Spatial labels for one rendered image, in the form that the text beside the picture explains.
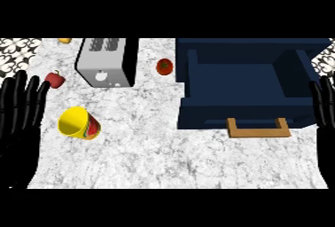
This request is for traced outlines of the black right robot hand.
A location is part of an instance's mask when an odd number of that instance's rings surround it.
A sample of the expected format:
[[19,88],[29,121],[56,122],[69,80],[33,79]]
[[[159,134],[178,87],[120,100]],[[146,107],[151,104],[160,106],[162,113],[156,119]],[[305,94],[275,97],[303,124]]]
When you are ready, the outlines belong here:
[[311,81],[312,109],[317,124],[317,167],[329,188],[335,188],[335,89],[327,76]]

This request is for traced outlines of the dark blue open drawer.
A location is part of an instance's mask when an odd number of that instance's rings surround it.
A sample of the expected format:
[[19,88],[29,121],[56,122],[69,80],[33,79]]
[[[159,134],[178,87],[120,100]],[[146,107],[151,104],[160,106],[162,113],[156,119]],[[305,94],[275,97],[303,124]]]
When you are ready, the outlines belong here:
[[308,56],[284,51],[267,64],[203,64],[188,51],[188,76],[179,100],[179,129],[269,129],[286,119],[292,129],[315,123],[308,83],[317,79]]

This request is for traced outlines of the red bell pepper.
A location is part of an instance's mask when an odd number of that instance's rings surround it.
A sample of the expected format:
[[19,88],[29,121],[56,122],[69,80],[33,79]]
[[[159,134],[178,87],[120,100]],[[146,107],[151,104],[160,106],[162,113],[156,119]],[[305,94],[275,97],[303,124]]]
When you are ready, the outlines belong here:
[[60,76],[58,71],[48,73],[44,80],[50,83],[50,87],[53,89],[57,89],[63,85],[63,82],[64,82],[64,78]]

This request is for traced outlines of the silver toaster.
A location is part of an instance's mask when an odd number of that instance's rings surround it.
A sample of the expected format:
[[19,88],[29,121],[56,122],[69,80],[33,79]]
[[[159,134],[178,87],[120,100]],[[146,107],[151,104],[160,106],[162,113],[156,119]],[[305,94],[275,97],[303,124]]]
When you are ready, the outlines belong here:
[[134,86],[137,38],[84,38],[75,59],[75,71],[92,88]]

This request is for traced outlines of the yellow cup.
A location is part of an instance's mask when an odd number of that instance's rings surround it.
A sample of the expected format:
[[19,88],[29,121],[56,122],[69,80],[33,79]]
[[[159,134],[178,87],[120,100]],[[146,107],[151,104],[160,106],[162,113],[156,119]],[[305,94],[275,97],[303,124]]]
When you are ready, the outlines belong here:
[[67,137],[91,140],[98,135],[100,124],[82,106],[72,106],[58,117],[57,130]]

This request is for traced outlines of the red tomato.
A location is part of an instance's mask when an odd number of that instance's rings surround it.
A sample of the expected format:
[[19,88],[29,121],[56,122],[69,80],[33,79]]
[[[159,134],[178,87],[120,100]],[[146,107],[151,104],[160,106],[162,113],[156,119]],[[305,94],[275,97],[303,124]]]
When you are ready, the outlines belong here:
[[169,59],[160,59],[156,62],[156,71],[160,75],[168,75],[172,72],[172,62]]

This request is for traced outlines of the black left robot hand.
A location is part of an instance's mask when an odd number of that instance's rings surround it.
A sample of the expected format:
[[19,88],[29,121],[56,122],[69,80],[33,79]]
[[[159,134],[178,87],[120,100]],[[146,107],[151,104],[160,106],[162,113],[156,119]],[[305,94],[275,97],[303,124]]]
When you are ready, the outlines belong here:
[[39,124],[48,82],[25,70],[0,87],[0,191],[29,186],[39,161]]

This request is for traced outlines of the dark blue cabinet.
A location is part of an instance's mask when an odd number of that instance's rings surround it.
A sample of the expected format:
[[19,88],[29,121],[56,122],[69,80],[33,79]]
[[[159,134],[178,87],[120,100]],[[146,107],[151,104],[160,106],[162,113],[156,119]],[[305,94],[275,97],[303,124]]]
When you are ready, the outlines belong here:
[[177,38],[175,80],[185,81],[188,51],[203,64],[269,64],[284,51],[303,51],[312,59],[329,45],[327,38]]

